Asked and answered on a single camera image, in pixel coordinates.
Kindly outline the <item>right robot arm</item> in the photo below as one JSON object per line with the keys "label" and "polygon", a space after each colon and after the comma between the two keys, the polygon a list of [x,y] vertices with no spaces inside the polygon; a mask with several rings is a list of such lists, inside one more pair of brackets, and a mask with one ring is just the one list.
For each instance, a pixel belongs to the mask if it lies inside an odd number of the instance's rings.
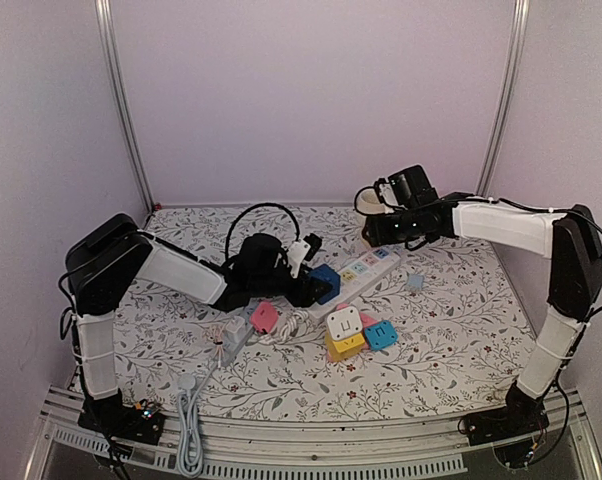
{"label": "right robot arm", "polygon": [[537,257],[545,264],[544,318],[536,345],[512,390],[523,396],[504,407],[498,427],[518,436],[533,424],[541,398],[572,360],[586,325],[602,313],[602,227],[583,203],[534,207],[504,197],[455,191],[440,194],[420,165],[376,179],[353,205],[365,219],[371,246],[418,250],[442,239],[481,240]]}

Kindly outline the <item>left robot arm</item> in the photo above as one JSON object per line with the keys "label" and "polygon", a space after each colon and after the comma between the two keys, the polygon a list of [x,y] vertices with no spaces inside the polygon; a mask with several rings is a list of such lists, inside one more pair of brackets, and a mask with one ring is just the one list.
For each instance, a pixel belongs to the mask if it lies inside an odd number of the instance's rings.
{"label": "left robot arm", "polygon": [[113,325],[134,283],[157,284],[221,312],[243,308],[254,298],[274,297],[308,308],[332,289],[307,264],[321,245],[314,234],[285,247],[278,238],[257,233],[217,265],[139,229],[123,213],[84,237],[66,255],[60,286],[70,301],[83,389],[95,400],[92,419],[109,434],[122,433],[130,423],[127,408],[112,398],[119,392]]}

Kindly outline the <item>light blue small plug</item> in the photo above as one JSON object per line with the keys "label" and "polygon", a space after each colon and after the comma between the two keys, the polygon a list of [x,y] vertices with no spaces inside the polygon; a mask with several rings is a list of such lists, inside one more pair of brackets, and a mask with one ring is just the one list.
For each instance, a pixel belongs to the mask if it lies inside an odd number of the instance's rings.
{"label": "light blue small plug", "polygon": [[421,274],[410,273],[407,276],[406,288],[411,292],[418,292],[423,289],[425,277]]}

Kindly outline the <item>white square adapter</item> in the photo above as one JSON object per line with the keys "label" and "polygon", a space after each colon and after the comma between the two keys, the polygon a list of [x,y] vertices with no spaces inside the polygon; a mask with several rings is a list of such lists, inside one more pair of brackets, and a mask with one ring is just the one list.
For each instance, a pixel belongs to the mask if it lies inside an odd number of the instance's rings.
{"label": "white square adapter", "polygon": [[335,341],[350,338],[363,329],[360,313],[353,306],[330,313],[326,317],[326,326],[331,339]]}

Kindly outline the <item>yellow square adapter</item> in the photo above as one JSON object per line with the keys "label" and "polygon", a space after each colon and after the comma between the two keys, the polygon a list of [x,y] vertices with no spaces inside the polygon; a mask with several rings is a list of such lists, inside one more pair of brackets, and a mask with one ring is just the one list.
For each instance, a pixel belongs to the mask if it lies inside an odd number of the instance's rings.
{"label": "yellow square adapter", "polygon": [[359,354],[367,346],[362,333],[357,333],[344,340],[334,340],[330,333],[326,332],[325,344],[327,347],[327,360],[332,363],[351,358]]}

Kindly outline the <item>cyan square adapter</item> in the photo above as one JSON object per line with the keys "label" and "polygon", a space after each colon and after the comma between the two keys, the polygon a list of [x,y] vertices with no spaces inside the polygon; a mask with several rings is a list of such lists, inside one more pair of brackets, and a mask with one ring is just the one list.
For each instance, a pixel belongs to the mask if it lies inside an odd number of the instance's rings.
{"label": "cyan square adapter", "polygon": [[363,334],[372,351],[383,350],[393,345],[398,340],[398,334],[395,328],[387,320],[365,327]]}

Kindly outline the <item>white power strip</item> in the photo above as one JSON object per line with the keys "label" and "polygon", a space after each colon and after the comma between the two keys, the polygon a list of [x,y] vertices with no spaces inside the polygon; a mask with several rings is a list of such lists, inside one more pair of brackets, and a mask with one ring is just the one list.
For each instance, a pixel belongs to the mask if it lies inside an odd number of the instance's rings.
{"label": "white power strip", "polygon": [[309,317],[320,320],[340,304],[347,304],[354,298],[378,284],[401,263],[401,257],[388,249],[371,250],[357,260],[350,262],[339,271],[339,294],[323,305],[315,304],[308,309]]}

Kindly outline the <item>dark blue cube adapter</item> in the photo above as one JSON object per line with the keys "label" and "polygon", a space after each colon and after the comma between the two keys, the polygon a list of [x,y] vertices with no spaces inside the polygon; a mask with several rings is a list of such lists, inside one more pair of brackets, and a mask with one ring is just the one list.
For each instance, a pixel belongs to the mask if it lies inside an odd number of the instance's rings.
{"label": "dark blue cube adapter", "polygon": [[341,276],[329,265],[322,264],[312,269],[309,276],[318,282],[317,304],[324,305],[340,294]]}

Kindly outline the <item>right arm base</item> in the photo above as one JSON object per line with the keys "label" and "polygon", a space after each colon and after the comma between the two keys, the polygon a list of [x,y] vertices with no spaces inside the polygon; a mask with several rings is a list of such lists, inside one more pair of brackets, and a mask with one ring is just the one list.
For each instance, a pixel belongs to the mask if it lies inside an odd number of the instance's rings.
{"label": "right arm base", "polygon": [[545,447],[550,420],[545,409],[546,394],[539,399],[524,396],[515,384],[506,395],[506,405],[499,408],[464,415],[457,430],[470,446],[511,440],[525,435],[526,439],[493,448],[497,462],[510,471],[525,470],[550,456],[565,435],[570,417],[570,402],[558,380],[551,384],[564,401],[561,429],[551,446]]}

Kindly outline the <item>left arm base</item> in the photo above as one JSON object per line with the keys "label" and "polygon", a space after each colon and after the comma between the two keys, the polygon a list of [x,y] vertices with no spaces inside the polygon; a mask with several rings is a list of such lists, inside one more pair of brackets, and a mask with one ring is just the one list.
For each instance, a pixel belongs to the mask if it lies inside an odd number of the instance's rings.
{"label": "left arm base", "polygon": [[162,406],[142,399],[132,406],[125,405],[122,392],[101,400],[88,396],[78,425],[101,433],[107,438],[131,440],[157,446],[163,433],[166,417]]}

